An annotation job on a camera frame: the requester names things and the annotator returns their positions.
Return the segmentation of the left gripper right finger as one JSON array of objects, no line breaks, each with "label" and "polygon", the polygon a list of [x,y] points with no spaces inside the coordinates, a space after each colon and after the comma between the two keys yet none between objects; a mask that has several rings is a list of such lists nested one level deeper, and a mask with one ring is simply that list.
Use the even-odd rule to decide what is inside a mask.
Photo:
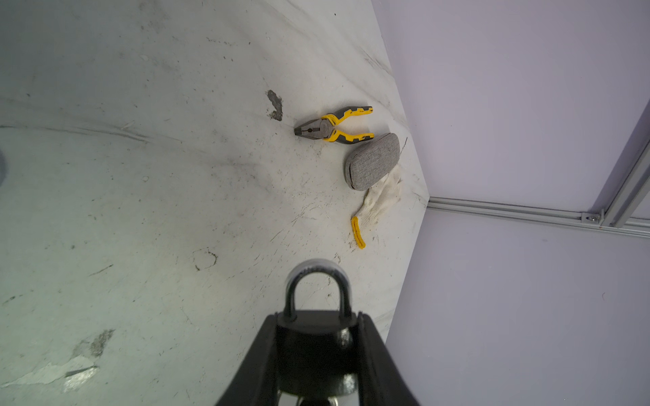
[{"label": "left gripper right finger", "polygon": [[372,318],[357,316],[357,376],[363,406],[418,406],[380,337]]}]

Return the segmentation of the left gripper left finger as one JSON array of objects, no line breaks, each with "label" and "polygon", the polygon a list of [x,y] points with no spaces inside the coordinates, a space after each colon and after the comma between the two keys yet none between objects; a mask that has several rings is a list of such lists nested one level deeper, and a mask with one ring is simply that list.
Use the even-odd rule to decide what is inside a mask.
[{"label": "left gripper left finger", "polygon": [[240,368],[216,406],[274,406],[279,402],[277,316],[262,323]]}]

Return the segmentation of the small black padlock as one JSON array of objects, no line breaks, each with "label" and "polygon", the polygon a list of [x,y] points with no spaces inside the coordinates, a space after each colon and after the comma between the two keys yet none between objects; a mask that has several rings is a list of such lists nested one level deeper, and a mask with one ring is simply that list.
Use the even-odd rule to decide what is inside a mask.
[{"label": "small black padlock", "polygon": [[[317,273],[336,284],[339,307],[299,311],[296,289],[302,279]],[[277,316],[279,390],[311,401],[329,401],[357,392],[356,327],[345,271],[324,259],[296,266],[287,278],[284,309]]]}]

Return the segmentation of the white work glove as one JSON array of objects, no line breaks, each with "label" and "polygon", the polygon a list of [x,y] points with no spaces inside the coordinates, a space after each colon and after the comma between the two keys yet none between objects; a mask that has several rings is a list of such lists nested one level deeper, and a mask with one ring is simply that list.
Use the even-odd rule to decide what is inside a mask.
[{"label": "white work glove", "polygon": [[400,201],[400,195],[401,167],[397,165],[367,191],[361,208],[350,220],[352,235],[359,249],[367,246],[363,234],[369,234],[381,216]]}]

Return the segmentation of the grey fabric case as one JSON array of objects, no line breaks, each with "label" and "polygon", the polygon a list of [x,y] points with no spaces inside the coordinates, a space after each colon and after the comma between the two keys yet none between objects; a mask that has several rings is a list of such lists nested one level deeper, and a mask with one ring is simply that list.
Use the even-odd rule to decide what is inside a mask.
[{"label": "grey fabric case", "polygon": [[399,137],[394,133],[367,142],[348,155],[345,181],[353,190],[368,190],[389,174],[399,162]]}]

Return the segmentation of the yellow black pliers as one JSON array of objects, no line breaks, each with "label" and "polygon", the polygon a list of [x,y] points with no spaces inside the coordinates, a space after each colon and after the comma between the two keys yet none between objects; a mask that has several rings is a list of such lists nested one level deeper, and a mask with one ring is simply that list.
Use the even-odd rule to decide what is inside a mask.
[{"label": "yellow black pliers", "polygon": [[309,140],[354,145],[374,138],[373,133],[351,135],[338,128],[345,120],[371,114],[372,106],[350,106],[328,113],[294,128],[294,135]]}]

